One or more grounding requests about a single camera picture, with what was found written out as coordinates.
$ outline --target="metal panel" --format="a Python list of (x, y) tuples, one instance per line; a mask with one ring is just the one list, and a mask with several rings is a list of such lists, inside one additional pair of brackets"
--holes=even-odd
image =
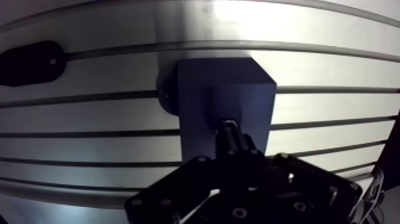
[(1, 33), (0, 52), (47, 39), (65, 52), (154, 42), (153, 7), (133, 3), (58, 16)]
[(333, 2), (341, 5), (347, 5), (361, 10), (384, 15), (396, 20), (400, 20), (400, 2), (397, 0), (375, 0), (375, 1), (359, 1), (359, 0), (324, 0), (324, 2)]
[(125, 211), (94, 209), (0, 195), (0, 214), (11, 224), (128, 224)]
[(337, 153), (311, 155), (301, 159), (325, 170), (338, 170), (377, 161), (384, 146), (382, 144)]
[[(399, 107), (399, 94), (281, 94), (272, 124), (395, 116)], [(3, 108), (0, 123), (2, 133), (179, 128), (156, 98)]]
[[(386, 140), (394, 121), (270, 132), (267, 155), (328, 150)], [(179, 136), (133, 138), (2, 138), (0, 157), (76, 162), (181, 161)]]
[[(246, 1), (160, 2), (157, 8), (160, 42), (279, 41), (399, 54), (397, 28), (325, 10)], [(382, 35), (387, 42), (382, 42)]]
[(182, 160), (178, 136), (0, 138), (0, 157), (95, 163), (151, 163)]
[(388, 139), (395, 121), (270, 132), (267, 155), (300, 153)]
[(343, 178), (350, 178), (352, 176), (359, 176), (359, 175), (363, 175), (366, 173), (371, 173), (372, 170), (374, 169), (374, 167), (375, 166), (366, 166), (366, 167), (362, 167), (362, 168), (358, 168), (358, 169), (354, 169), (354, 170), (340, 172), (340, 173), (337, 173), (337, 175), (341, 176)]
[(178, 119), (158, 99), (44, 105), (0, 110), (1, 132), (175, 129)]
[[(126, 21), (141, 22), (129, 23), (127, 29), (122, 26)], [(309, 43), (399, 55), (399, 37), (396, 27), (315, 8), (268, 2), (168, 1), (94, 8), (21, 27), (0, 35), (0, 51), (43, 39), (59, 42), (67, 52), (156, 40), (242, 40)]]
[[(56, 81), (10, 88), (0, 86), (0, 102), (123, 91), (154, 90), (157, 53), (70, 61)], [(400, 64), (366, 58), (284, 51), (181, 51), (177, 58), (253, 57), (279, 87), (330, 86), (397, 88)]]
[(62, 185), (146, 188), (175, 167), (64, 167), (0, 162), (0, 177)]
[[(316, 166), (334, 171), (355, 167), (378, 160), (383, 145), (301, 157)], [(0, 177), (24, 181), (48, 182), (63, 185), (145, 188), (173, 171), (174, 167), (132, 168), (56, 166), (25, 163), (0, 162)]]
[(155, 89), (157, 54), (130, 54), (67, 63), (53, 82), (0, 86), (0, 102)]
[(38, 0), (34, 2), (30, 0), (0, 1), (0, 8), (2, 9), (0, 13), (0, 25), (37, 13), (43, 13), (48, 10), (90, 1), (93, 0)]
[(250, 55), (279, 86), (400, 86), (399, 63), (285, 51), (251, 51)]

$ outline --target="black oval mount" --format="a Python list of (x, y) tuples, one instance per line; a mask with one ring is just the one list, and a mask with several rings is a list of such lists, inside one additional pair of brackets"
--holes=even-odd
[(179, 115), (177, 67), (158, 87), (158, 100), (166, 112), (176, 116)]
[(24, 86), (51, 82), (61, 76), (66, 57), (53, 41), (10, 49), (0, 54), (0, 85)]

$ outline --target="cable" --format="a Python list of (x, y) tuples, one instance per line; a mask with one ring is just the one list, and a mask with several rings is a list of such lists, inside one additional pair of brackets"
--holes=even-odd
[(364, 215), (364, 217), (360, 220), (360, 224), (364, 223), (364, 221), (366, 220), (366, 218), (368, 217), (368, 215), (371, 213), (371, 211), (375, 208), (375, 206), (377, 206), (377, 202), (378, 202), (378, 198), (379, 198), (379, 194), (380, 191), (382, 190), (382, 185), (383, 185), (383, 178), (384, 178), (384, 174), (381, 168), (379, 168), (378, 166), (376, 166), (376, 169), (378, 170), (378, 172), (380, 172), (382, 178), (380, 180), (380, 183), (378, 185), (378, 191), (377, 191), (377, 195), (376, 198), (373, 200), (372, 202), (372, 206), (370, 207), (370, 209), (368, 209), (368, 212)]
[(380, 213), (382, 214), (382, 220), (380, 221), (380, 224), (384, 224), (385, 223), (385, 213), (383, 212), (382, 208), (380, 207), (380, 205), (376, 206), (378, 208), (378, 210), (380, 211)]

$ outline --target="black plastic part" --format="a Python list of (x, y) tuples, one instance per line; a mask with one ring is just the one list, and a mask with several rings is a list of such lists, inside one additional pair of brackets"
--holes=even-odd
[(43, 41), (0, 54), (0, 85), (23, 86), (51, 82), (61, 76), (66, 57), (53, 41)]
[(177, 67), (175, 67), (172, 74), (167, 76), (158, 87), (158, 100), (161, 106), (166, 112), (176, 116), (179, 115), (177, 78)]
[(349, 224), (360, 186), (288, 154), (266, 158), (232, 119), (217, 130), (216, 158), (195, 157), (129, 198), (130, 223), (178, 224), (200, 205), (185, 224)]

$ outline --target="bolt head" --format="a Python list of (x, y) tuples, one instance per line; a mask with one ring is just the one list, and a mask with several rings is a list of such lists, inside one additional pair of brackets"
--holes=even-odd
[(205, 162), (206, 159), (205, 159), (205, 157), (201, 156), (201, 157), (197, 158), (197, 161), (199, 161), (199, 162)]
[(134, 199), (134, 200), (132, 200), (132, 205), (134, 205), (134, 206), (140, 206), (140, 205), (142, 205), (142, 200), (140, 200), (140, 199)]
[(305, 212), (307, 206), (303, 202), (298, 201), (293, 204), (293, 208), (295, 208), (297, 211)]
[(172, 201), (169, 200), (169, 199), (163, 199), (163, 200), (161, 201), (161, 205), (162, 205), (162, 206), (170, 206), (171, 204), (172, 204)]
[(57, 64), (57, 59), (51, 58), (51, 59), (50, 59), (50, 64), (52, 64), (53, 66), (55, 66), (55, 65)]

